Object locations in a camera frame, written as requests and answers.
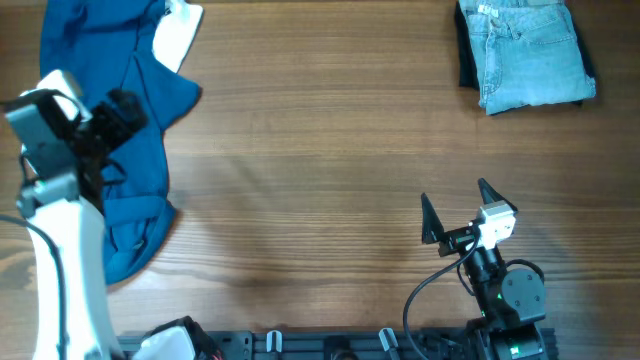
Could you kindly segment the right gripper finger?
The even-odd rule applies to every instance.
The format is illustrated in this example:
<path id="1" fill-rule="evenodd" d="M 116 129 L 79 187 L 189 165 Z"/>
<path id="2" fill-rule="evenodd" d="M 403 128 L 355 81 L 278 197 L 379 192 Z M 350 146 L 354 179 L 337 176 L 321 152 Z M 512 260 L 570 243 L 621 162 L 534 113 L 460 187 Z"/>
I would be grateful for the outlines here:
<path id="1" fill-rule="evenodd" d="M 481 198 L 485 205 L 504 201 L 515 213 L 519 212 L 518 208 L 512 202 L 498 193 L 484 178 L 479 178 L 477 183 Z"/>
<path id="2" fill-rule="evenodd" d="M 440 242 L 444 234 L 444 227 L 425 193 L 421 194 L 421 207 L 423 214 L 421 231 L 422 243 L 434 244 Z"/>

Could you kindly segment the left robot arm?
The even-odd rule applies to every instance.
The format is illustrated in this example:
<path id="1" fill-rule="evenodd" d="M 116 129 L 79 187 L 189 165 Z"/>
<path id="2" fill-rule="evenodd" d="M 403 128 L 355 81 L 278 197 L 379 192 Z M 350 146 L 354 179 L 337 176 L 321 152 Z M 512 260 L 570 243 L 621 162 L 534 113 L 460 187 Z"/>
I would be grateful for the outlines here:
<path id="1" fill-rule="evenodd" d="M 188 332 L 169 328 L 123 351 L 109 315 L 103 263 L 105 231 L 112 226 L 151 223 L 140 249 L 150 252 L 170 227 L 174 208 L 162 196 L 103 200 L 102 170 L 109 155 L 147 124 L 137 97 L 114 89 L 92 110 L 69 118 L 62 92 L 34 90 L 8 102 L 4 115 L 24 145 L 17 195 L 19 217 L 1 219 L 24 227 L 37 265 L 37 359 L 193 359 Z"/>

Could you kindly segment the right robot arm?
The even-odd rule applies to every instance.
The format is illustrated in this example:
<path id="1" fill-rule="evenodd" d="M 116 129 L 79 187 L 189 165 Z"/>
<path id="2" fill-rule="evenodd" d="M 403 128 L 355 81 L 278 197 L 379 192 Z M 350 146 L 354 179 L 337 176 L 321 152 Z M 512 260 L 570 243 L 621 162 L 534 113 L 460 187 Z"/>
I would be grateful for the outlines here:
<path id="1" fill-rule="evenodd" d="M 422 242 L 436 244 L 441 257 L 458 260 L 423 280 L 403 309 L 403 329 L 409 330 L 409 307 L 416 295 L 445 273 L 455 270 L 481 312 L 463 329 L 463 350 L 476 359 L 548 359 L 538 323 L 545 319 L 545 277 L 536 264 L 503 259 L 498 244 L 515 230 L 518 208 L 485 179 L 478 180 L 483 201 L 467 225 L 445 230 L 428 196 L 421 196 Z"/>

